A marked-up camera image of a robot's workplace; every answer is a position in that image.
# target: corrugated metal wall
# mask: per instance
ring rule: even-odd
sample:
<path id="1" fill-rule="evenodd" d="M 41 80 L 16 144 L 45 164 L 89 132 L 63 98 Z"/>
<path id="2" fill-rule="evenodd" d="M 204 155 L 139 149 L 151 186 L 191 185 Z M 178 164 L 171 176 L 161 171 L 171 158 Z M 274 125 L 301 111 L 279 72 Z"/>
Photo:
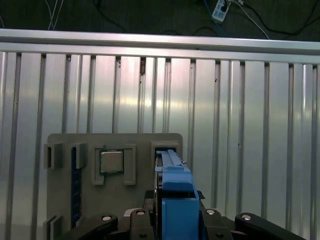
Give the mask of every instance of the corrugated metal wall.
<path id="1" fill-rule="evenodd" d="M 42 238 L 51 133 L 180 133 L 207 207 L 320 238 L 320 65 L 191 57 L 1 52 L 0 239 Z"/>

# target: dark background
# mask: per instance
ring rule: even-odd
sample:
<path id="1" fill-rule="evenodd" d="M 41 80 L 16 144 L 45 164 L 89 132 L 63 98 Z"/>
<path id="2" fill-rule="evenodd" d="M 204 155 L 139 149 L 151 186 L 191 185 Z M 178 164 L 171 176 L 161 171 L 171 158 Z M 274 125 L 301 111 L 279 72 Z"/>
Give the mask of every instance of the dark background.
<path id="1" fill-rule="evenodd" d="M 93 1 L 64 0 L 56 30 L 123 33 L 119 27 L 101 16 Z M 256 9 L 270 28 L 287 32 L 295 32 L 304 25 L 315 1 L 244 0 Z M 56 0 L 48 0 L 48 2 L 52 11 Z M 58 0 L 55 15 L 58 13 L 61 2 L 62 0 Z M 216 3 L 217 0 L 208 0 L 211 11 L 214 10 Z M 99 9 L 128 33 L 265 39 L 265 36 L 235 4 L 231 5 L 222 24 L 225 36 L 211 21 L 203 0 L 101 0 Z M 261 25 L 251 10 L 247 9 L 247 12 Z M 0 13 L 7 29 L 47 30 L 50 22 L 48 7 L 44 0 L 2 0 Z M 320 3 L 311 20 L 319 16 Z M 286 37 L 286 35 L 269 31 L 267 34 L 274 40 Z M 298 36 L 291 36 L 288 39 L 320 41 L 320 19 Z"/>

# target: gray mounting plate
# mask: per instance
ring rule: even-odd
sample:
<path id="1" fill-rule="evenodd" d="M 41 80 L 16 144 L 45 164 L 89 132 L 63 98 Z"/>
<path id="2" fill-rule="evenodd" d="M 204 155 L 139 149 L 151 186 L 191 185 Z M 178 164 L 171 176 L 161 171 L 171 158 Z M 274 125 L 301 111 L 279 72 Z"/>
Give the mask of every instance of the gray mounting plate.
<path id="1" fill-rule="evenodd" d="M 44 166 L 47 168 L 47 217 L 50 220 L 44 223 L 44 239 L 71 229 L 72 159 L 81 171 L 79 221 L 85 221 L 103 212 L 121 217 L 127 209 L 141 207 L 145 192 L 154 188 L 156 149 L 175 149 L 181 157 L 183 153 L 183 140 L 177 133 L 52 134 L 47 142 Z M 116 156 L 115 161 L 123 156 L 123 168 L 119 167 L 119 162 L 110 164 L 111 168 L 122 171 L 101 173 L 102 151 L 122 152 L 103 157 L 103 161 L 112 163 L 112 156 Z M 103 167 L 108 168 L 108 162 L 104 162 Z"/>

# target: white cable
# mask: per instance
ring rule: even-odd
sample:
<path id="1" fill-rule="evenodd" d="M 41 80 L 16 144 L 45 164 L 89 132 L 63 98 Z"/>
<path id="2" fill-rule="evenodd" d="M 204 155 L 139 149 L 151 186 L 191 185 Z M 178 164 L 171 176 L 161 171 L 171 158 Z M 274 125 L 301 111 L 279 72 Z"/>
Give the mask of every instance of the white cable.
<path id="1" fill-rule="evenodd" d="M 60 14 L 62 5 L 64 4 L 64 1 L 65 1 L 65 0 L 62 0 L 62 2 L 61 2 L 61 5 L 60 5 L 59 11 L 58 11 L 58 15 L 56 16 L 56 19 L 55 19 L 55 23 L 54 23 L 53 29 L 56 29 L 56 25 L 57 25 L 57 22 L 58 22 L 59 14 Z"/>
<path id="2" fill-rule="evenodd" d="M 48 27 L 48 30 L 50 29 L 50 26 L 52 25 L 52 27 L 54 27 L 54 23 L 53 23 L 53 17 L 52 17 L 52 14 L 51 14 L 51 9 L 50 9 L 50 6 L 49 6 L 49 3 L 47 0 L 44 0 L 46 6 L 48 7 L 48 10 L 49 10 L 49 15 L 50 15 L 50 24 L 49 24 L 49 27 Z"/>
<path id="3" fill-rule="evenodd" d="M 236 1 L 236 0 L 232 0 L 233 3 L 237 4 L 239 6 L 239 8 L 241 8 L 241 10 L 245 13 L 245 15 L 250 19 L 251 22 L 253 22 L 258 29 L 260 29 L 260 31 L 265 35 L 265 37 L 267 39 L 270 39 L 270 37 L 266 34 L 266 32 L 258 25 L 258 23 L 255 22 L 255 20 L 253 20 L 249 14 L 246 12 L 246 10 L 244 10 L 244 8 Z"/>
<path id="4" fill-rule="evenodd" d="M 1 14 L 0 14 L 0 21 L 1 21 L 2 27 L 5 29 L 5 28 L 6 28 L 6 26 L 5 26 L 4 20 L 2 19 Z"/>
<path id="5" fill-rule="evenodd" d="M 56 12 L 56 9 L 57 9 L 57 4 L 58 4 L 58 0 L 55 0 L 55 4 L 54 4 L 52 16 L 51 16 L 52 20 L 51 20 L 51 22 L 50 22 L 50 24 L 48 26 L 48 30 L 50 30 L 50 26 L 51 25 L 52 25 L 52 30 L 55 30 L 53 21 L 54 21 L 55 12 Z"/>

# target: power strip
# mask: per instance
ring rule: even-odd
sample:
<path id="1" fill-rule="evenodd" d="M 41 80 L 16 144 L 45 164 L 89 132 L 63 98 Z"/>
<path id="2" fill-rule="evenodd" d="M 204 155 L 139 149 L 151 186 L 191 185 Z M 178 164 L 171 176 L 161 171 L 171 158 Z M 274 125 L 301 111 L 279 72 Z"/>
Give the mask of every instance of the power strip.
<path id="1" fill-rule="evenodd" d="M 230 5 L 231 1 L 229 0 L 218 0 L 212 13 L 212 18 L 219 23 L 223 23 Z"/>

